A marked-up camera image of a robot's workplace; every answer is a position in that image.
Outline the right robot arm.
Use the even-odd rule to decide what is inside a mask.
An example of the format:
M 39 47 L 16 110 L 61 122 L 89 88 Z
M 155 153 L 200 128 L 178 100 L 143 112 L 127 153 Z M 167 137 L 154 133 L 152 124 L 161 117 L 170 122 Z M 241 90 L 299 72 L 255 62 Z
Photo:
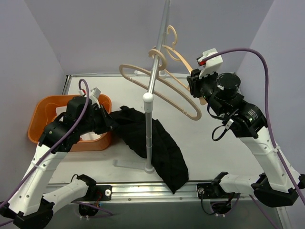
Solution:
M 280 149 L 272 145 L 262 111 L 238 93 L 240 78 L 234 73 L 213 73 L 202 78 L 199 74 L 200 70 L 193 70 L 187 82 L 191 95 L 202 96 L 207 102 L 207 110 L 215 113 L 212 117 L 222 122 L 224 131 L 213 140 L 219 141 L 231 130 L 263 169 L 263 173 L 255 176 L 221 172 L 212 181 L 213 194 L 217 197 L 226 193 L 248 194 L 272 208 L 293 205 L 299 195 L 277 154 Z

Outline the white pleated skirt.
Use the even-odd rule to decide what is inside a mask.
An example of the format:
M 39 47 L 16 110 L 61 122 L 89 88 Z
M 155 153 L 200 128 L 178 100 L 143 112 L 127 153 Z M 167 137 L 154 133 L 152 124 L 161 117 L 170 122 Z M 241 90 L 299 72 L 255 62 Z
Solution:
M 62 112 L 66 112 L 67 106 L 56 107 L 56 115 L 60 115 Z M 102 138 L 102 135 L 95 134 L 94 132 L 89 132 L 81 135 L 81 141 L 93 141 L 99 140 Z

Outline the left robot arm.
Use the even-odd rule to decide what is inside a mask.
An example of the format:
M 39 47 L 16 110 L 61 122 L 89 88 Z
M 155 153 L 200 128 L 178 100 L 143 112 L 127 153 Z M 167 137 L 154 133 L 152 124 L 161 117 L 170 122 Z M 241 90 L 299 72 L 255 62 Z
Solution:
M 0 214 L 12 219 L 20 229 L 43 229 L 64 206 L 79 198 L 97 197 L 96 181 L 87 175 L 78 175 L 53 192 L 45 193 L 45 189 L 59 163 L 82 135 L 101 135 L 113 126 L 99 96 L 75 96 L 69 100 L 66 111 L 45 126 L 25 176 L 9 199 L 1 203 Z

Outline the black garment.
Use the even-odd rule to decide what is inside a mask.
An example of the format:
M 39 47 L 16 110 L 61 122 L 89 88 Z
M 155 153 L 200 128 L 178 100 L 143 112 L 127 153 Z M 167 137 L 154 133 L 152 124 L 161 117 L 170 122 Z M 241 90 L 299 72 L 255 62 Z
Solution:
M 138 156 L 146 158 L 145 114 L 121 106 L 110 116 L 118 124 L 114 133 Z M 157 119 L 152 120 L 152 166 L 173 194 L 189 180 L 179 146 Z

